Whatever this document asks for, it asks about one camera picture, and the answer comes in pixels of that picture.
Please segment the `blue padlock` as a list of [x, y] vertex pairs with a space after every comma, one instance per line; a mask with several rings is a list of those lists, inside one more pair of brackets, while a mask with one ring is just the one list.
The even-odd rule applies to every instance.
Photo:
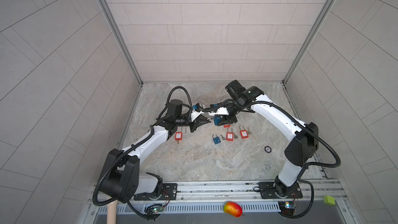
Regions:
[[220, 116], [215, 116], [215, 117], [213, 118], [213, 121], [214, 121], [214, 125], [220, 126], [220, 123], [221, 123], [221, 121], [222, 121], [222, 117], [220, 117]]
[[221, 143], [221, 139], [219, 138], [219, 136], [218, 136], [217, 134], [213, 134], [213, 135], [212, 135], [212, 140], [213, 140], [213, 142], [214, 142], [215, 145]]

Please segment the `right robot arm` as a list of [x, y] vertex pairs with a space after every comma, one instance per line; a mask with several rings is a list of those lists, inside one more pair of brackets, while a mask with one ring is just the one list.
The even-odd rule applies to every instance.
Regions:
[[306, 162], [317, 151], [318, 141], [304, 131], [308, 126], [306, 123], [298, 121], [279, 108], [258, 87], [252, 86], [246, 89], [234, 80], [226, 86], [226, 91], [233, 100], [233, 106], [226, 107], [227, 114], [222, 117], [224, 123], [235, 123], [236, 114], [250, 108], [279, 129], [289, 141], [285, 149], [285, 163], [275, 178], [274, 186], [280, 198], [289, 196], [292, 186], [304, 173]]

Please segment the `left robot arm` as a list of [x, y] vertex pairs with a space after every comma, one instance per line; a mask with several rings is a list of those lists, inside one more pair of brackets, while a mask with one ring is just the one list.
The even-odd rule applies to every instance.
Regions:
[[93, 192], [94, 205], [104, 206], [113, 201], [126, 203], [141, 194], [151, 198], [162, 194], [163, 179], [153, 173], [141, 174], [141, 164], [179, 127], [189, 127], [194, 132], [210, 122], [203, 116], [203, 105], [200, 103], [190, 107], [185, 114], [181, 112], [180, 100], [171, 100], [167, 107], [166, 115], [151, 125], [149, 132], [136, 143], [122, 150], [114, 148], [108, 153]]

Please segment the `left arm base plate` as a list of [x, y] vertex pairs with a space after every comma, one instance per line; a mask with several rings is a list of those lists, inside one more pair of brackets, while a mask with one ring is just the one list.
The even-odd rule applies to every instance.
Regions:
[[163, 183], [157, 186], [152, 193], [142, 193], [134, 196], [134, 201], [166, 201], [176, 200], [177, 183]]

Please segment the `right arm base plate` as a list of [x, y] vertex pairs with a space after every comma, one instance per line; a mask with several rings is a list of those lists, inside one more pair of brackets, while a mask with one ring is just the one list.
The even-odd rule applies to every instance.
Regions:
[[259, 192], [262, 199], [293, 199], [303, 198], [301, 188], [298, 181], [290, 187], [279, 182], [259, 182]]

